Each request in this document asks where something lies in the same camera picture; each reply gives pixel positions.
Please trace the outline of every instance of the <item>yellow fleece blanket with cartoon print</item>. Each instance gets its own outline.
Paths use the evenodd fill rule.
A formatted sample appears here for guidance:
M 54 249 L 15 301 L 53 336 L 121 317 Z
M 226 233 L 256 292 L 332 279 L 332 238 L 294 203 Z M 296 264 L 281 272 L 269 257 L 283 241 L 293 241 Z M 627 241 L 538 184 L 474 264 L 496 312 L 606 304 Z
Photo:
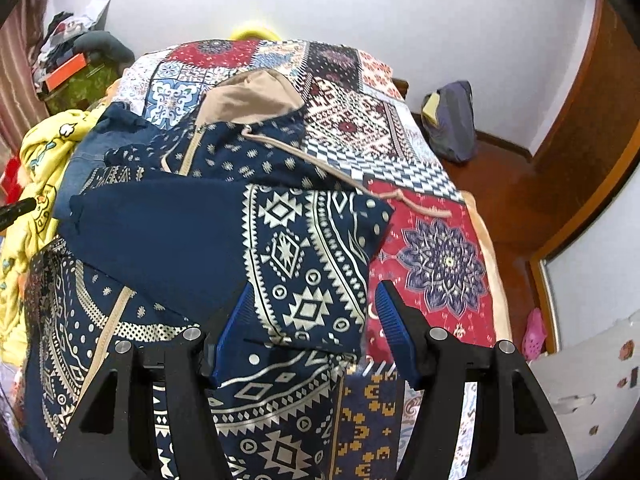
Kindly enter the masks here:
M 37 206 L 7 229 L 0 253 L 0 358 L 4 362 L 21 366 L 26 355 L 20 283 L 24 285 L 31 258 L 56 234 L 58 221 L 51 212 L 66 165 L 105 108 L 101 104 L 91 112 L 60 112 L 34 126 L 22 140 L 20 161 L 32 182 L 20 198 L 34 197 Z

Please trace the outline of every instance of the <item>pink striped curtain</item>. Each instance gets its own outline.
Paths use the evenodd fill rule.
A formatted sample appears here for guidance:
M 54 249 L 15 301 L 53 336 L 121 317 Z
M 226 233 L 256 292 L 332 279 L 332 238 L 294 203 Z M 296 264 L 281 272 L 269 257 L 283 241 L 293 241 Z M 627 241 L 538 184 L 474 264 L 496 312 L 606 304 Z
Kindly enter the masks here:
M 47 0 L 19 0 L 0 28 L 0 173 L 24 134 L 49 116 L 36 96 L 31 65 L 42 42 Z

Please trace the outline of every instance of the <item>checkered pattern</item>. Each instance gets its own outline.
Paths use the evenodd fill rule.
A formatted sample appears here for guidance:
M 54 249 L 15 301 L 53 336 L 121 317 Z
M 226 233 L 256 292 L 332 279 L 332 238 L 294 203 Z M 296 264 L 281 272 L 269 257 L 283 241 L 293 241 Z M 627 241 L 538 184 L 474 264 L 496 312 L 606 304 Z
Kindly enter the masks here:
M 370 175 L 418 193 L 427 193 L 438 198 L 448 198 L 454 202 L 464 203 L 462 195 L 440 165 L 425 164 L 417 160 L 373 158 L 347 150 L 337 151 L 311 138 L 304 140 L 303 149 L 309 155 L 331 164 L 357 181 L 362 182 L 365 175 Z

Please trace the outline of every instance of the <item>metal screw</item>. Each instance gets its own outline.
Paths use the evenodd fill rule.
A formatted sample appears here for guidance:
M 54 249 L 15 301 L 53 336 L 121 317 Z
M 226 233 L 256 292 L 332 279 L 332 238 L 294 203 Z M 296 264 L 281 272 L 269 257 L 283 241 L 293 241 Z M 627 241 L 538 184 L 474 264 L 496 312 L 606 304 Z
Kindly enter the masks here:
M 498 343 L 498 348 L 505 354 L 513 354 L 516 350 L 516 347 L 513 345 L 513 343 L 511 341 L 507 341 L 506 339 Z
M 435 326 L 431 330 L 429 330 L 429 335 L 437 341 L 443 341 L 447 338 L 447 331 L 443 328 L 440 328 L 439 326 Z
M 118 354 L 126 354 L 129 350 L 131 350 L 130 341 L 120 341 L 116 343 L 116 352 Z
M 182 337 L 187 341 L 193 341 L 194 339 L 199 338 L 201 333 L 202 332 L 200 332 L 200 329 L 197 326 L 192 326 L 191 328 L 188 328 L 187 330 L 182 332 Z

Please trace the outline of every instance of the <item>white wall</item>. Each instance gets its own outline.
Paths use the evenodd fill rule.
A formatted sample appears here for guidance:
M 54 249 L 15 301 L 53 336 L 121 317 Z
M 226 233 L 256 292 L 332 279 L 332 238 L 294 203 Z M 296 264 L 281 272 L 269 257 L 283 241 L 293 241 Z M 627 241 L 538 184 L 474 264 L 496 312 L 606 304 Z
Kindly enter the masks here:
M 49 1 L 48 16 L 63 9 L 79 12 L 89 2 Z M 536 148 L 540 127 L 557 113 L 562 82 L 573 80 L 572 60 L 584 52 L 579 32 L 585 19 L 591 22 L 588 4 L 593 5 L 590 0 L 111 0 L 106 30 L 138 55 L 182 41 L 226 38 L 243 22 L 263 23 L 283 38 L 357 46 L 409 81 L 413 111 L 427 92 L 466 78 L 474 90 L 476 127 Z
M 640 170 L 588 229 L 546 266 L 565 349 L 640 308 Z

